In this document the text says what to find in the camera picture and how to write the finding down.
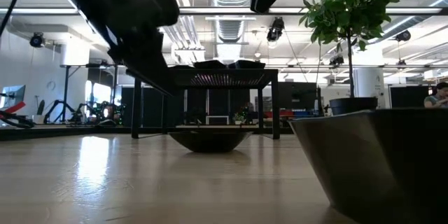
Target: wooden floor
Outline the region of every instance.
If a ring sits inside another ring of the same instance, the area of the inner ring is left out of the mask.
[[[293,136],[201,155],[129,135],[0,142],[0,223],[354,224]]]

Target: desk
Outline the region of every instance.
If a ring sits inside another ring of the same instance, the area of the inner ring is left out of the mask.
[[[208,115],[205,117],[205,124],[210,124],[210,118],[225,118],[227,120],[227,125],[229,125],[229,116],[228,115]]]

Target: red object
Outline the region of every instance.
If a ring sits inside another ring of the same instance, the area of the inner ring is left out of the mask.
[[[272,118],[272,112],[265,112],[265,116]],[[294,116],[294,112],[291,110],[280,110],[280,116]]]
[[[14,112],[18,111],[19,109],[22,109],[23,107],[25,107],[25,105],[26,104],[23,101],[21,101],[18,104],[14,105],[14,106],[12,106],[10,108],[7,108],[5,110],[5,112],[7,112],[7,113],[14,113]]]

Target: tree trunk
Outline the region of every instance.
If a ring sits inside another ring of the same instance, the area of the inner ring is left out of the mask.
[[[351,35],[347,34],[347,42],[349,47],[349,78],[350,78],[350,98],[355,97],[355,84],[353,80],[353,63],[351,61]]]

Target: ceiling light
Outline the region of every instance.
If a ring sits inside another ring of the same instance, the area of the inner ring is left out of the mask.
[[[246,20],[257,20],[256,17],[220,17],[220,16],[215,16],[215,17],[205,17],[205,20],[207,21],[246,21]]]
[[[267,47],[268,47],[269,49],[274,49],[274,48],[276,48],[276,47],[277,47],[277,41],[268,41],[268,42],[267,42]]]

